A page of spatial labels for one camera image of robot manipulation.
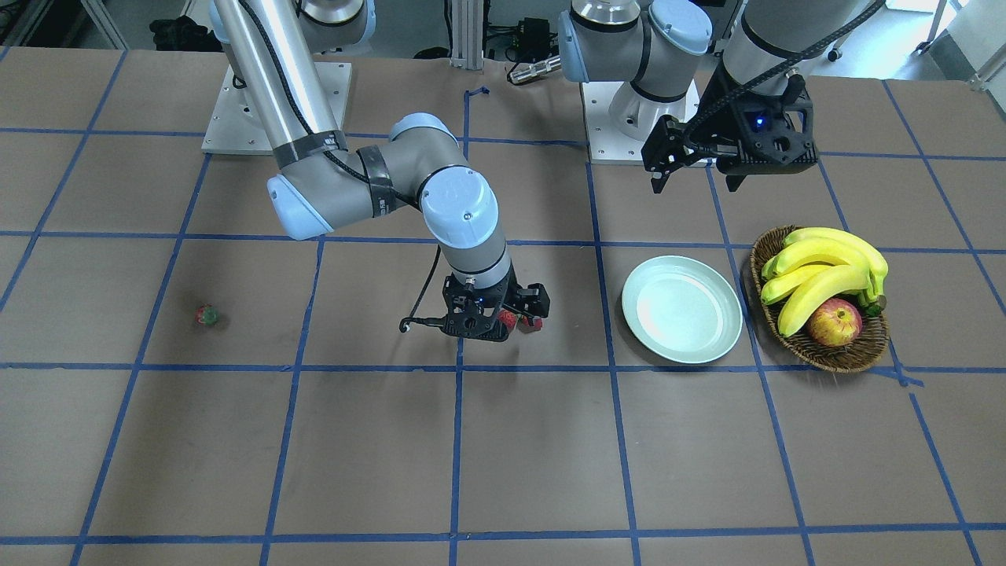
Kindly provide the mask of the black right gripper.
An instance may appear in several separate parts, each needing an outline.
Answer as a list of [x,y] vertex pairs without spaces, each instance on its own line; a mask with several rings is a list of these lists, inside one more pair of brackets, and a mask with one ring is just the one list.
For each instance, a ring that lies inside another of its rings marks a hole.
[[[501,322],[498,311],[511,309],[518,288],[515,270],[511,267],[499,282],[487,288],[475,288],[448,275],[443,280],[442,297],[448,312],[442,322],[447,336],[504,343],[510,327]],[[543,285],[528,285],[519,290],[520,316],[549,317],[550,298]]]

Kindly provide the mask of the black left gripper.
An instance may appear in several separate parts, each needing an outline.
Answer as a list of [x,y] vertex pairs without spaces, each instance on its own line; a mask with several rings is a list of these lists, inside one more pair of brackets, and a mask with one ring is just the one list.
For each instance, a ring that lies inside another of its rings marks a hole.
[[[715,158],[730,193],[747,175],[796,175],[818,164],[814,107],[804,75],[783,76],[780,95],[746,92],[712,112],[689,140],[703,157]],[[657,119],[641,149],[654,194],[668,177],[692,164],[684,126],[672,115]]]

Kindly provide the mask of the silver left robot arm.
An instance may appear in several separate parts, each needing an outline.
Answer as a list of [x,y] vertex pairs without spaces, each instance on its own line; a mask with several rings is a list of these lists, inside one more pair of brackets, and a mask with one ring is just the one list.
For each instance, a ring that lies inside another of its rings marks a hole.
[[710,159],[727,189],[754,175],[797,175],[818,164],[814,106],[806,79],[833,42],[858,28],[881,1],[750,1],[695,114],[674,115],[714,39],[691,1],[571,1],[560,15],[558,53],[575,83],[620,82],[642,101],[626,110],[641,160],[661,193],[672,173]]

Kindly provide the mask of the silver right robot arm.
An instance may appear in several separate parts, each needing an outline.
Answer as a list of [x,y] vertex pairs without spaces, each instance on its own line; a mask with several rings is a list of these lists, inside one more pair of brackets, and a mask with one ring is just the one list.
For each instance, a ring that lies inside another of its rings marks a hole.
[[313,239],[414,208],[438,241],[437,259],[450,266],[446,314],[410,313],[400,330],[425,325],[503,343],[517,325],[542,328],[549,294],[517,281],[495,193],[439,118],[413,112],[393,125],[387,144],[349,148],[314,57],[366,42],[373,1],[213,1],[211,21],[279,167],[266,189],[289,237]]

